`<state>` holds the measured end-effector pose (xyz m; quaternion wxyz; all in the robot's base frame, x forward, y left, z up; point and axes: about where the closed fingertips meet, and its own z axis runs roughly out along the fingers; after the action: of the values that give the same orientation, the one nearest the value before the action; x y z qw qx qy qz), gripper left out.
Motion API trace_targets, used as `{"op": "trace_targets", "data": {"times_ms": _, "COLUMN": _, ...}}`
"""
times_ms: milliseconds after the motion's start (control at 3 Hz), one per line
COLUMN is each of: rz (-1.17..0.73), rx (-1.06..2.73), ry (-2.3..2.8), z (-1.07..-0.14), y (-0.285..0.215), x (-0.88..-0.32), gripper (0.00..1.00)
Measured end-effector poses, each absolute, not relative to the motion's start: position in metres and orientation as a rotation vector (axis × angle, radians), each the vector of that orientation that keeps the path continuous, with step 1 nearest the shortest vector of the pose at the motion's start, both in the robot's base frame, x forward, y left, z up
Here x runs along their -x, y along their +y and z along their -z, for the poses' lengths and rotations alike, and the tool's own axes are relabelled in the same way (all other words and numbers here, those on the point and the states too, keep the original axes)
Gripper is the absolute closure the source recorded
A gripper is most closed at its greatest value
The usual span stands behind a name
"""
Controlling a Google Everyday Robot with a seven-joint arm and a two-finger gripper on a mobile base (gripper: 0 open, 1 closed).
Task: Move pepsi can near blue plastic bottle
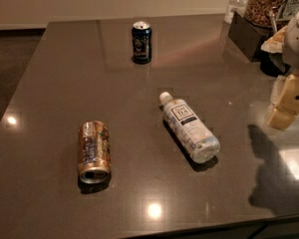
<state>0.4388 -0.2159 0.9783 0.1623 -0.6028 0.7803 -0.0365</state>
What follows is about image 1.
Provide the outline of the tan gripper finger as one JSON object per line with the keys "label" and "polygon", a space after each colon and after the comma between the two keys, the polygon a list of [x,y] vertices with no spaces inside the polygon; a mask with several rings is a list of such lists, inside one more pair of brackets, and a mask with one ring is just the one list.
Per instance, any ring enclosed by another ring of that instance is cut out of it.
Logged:
{"label": "tan gripper finger", "polygon": [[299,72],[288,75],[276,104],[269,106],[268,125],[284,130],[299,115]]}
{"label": "tan gripper finger", "polygon": [[275,80],[271,92],[270,102],[276,104],[279,100],[286,78],[284,76],[278,76]]}

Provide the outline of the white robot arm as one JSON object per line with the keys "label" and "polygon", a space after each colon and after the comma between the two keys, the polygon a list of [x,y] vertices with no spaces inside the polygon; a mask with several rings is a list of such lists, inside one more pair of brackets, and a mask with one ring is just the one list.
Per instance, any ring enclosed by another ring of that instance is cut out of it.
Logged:
{"label": "white robot arm", "polygon": [[290,66],[290,74],[278,77],[274,83],[270,111],[266,123],[284,130],[299,115],[299,11],[288,23],[282,49],[283,62]]}

